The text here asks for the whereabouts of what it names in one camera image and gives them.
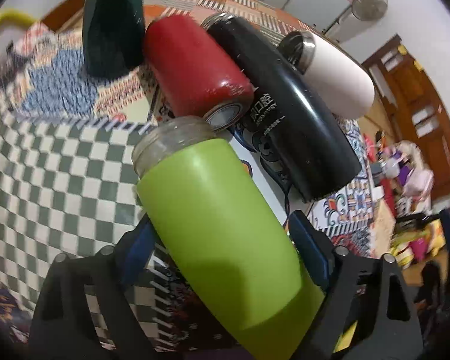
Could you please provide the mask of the green glass-rim cup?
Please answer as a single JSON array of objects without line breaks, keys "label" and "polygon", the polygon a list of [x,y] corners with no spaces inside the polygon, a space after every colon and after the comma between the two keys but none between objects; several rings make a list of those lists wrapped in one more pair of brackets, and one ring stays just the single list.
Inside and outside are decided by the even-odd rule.
[{"label": "green glass-rim cup", "polygon": [[290,359],[323,293],[231,145],[179,117],[131,158],[142,206],[193,291],[255,359]]}]

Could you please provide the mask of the red cylindrical cup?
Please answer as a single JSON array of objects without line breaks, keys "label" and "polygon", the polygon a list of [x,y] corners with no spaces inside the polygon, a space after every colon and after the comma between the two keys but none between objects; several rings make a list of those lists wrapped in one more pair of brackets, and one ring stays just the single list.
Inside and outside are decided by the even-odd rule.
[{"label": "red cylindrical cup", "polygon": [[248,111],[253,85],[190,16],[153,21],[145,33],[144,52],[176,118],[200,117],[220,131]]}]

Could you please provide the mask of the dark green faceted cup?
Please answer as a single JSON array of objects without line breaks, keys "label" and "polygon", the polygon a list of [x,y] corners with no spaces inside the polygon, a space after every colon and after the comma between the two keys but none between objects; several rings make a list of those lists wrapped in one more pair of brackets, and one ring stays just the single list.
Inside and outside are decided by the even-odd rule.
[{"label": "dark green faceted cup", "polygon": [[82,48],[92,77],[114,80],[144,62],[142,0],[85,0]]}]

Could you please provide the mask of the plush toy pile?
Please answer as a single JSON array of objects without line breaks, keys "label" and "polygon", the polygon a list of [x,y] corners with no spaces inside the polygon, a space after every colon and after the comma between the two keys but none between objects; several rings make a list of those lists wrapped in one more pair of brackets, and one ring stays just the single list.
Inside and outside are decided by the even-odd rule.
[{"label": "plush toy pile", "polygon": [[362,137],[374,186],[383,191],[380,198],[393,216],[431,213],[434,173],[419,147],[411,141],[389,145],[383,131],[377,131],[375,138]]}]

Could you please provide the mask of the black thermos bottle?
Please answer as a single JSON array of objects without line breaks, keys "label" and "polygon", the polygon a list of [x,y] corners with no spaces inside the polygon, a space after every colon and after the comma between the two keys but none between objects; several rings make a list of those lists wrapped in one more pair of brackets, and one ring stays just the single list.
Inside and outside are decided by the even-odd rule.
[{"label": "black thermos bottle", "polygon": [[301,197],[340,190],[362,169],[331,111],[291,63],[247,20],[227,13],[201,25],[252,82],[252,124],[266,137]]}]

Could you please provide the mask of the patchwork patterned cloth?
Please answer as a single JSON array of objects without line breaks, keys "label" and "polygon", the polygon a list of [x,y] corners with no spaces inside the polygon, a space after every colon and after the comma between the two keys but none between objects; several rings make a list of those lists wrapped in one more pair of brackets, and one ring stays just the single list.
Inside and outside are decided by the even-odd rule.
[{"label": "patchwork patterned cloth", "polygon": [[[312,29],[298,14],[257,0],[143,0],[147,24],[186,15],[199,23],[215,11],[242,16],[274,45],[295,29]],[[145,129],[173,117],[145,64],[117,80],[90,78],[83,69],[82,31],[54,33],[34,24],[10,53],[0,76],[0,315],[26,341],[49,266],[60,252],[94,255],[139,223],[142,211],[131,164]],[[362,171],[337,193],[309,208],[292,188],[272,148],[236,124],[221,134],[239,155],[280,222],[289,211],[354,254],[370,256],[373,219],[368,161],[359,125],[337,118]],[[159,352],[222,349],[235,344],[179,279],[163,246],[125,295]]]}]

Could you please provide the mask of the wooden bed headboard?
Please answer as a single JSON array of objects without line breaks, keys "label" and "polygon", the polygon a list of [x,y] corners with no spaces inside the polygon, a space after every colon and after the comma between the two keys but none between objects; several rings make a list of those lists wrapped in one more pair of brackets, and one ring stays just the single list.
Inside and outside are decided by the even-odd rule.
[{"label": "wooden bed headboard", "polygon": [[398,35],[362,66],[374,81],[396,139],[415,143],[432,169],[432,198],[450,195],[450,117],[424,68]]}]

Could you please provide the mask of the white thermos bottle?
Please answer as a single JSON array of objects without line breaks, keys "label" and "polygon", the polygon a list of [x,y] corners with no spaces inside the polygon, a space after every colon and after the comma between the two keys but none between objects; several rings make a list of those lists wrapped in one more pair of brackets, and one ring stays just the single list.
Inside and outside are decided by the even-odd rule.
[{"label": "white thermos bottle", "polygon": [[278,50],[333,114],[358,119],[368,113],[375,99],[372,79],[332,43],[310,30],[292,31]]}]

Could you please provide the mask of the standing electric fan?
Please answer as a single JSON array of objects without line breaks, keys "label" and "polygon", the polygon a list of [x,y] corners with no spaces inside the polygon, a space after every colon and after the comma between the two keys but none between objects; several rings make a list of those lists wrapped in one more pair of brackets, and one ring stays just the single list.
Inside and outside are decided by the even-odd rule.
[{"label": "standing electric fan", "polygon": [[389,0],[353,0],[348,8],[322,31],[324,35],[331,35],[351,16],[358,21],[380,20],[388,10]]}]

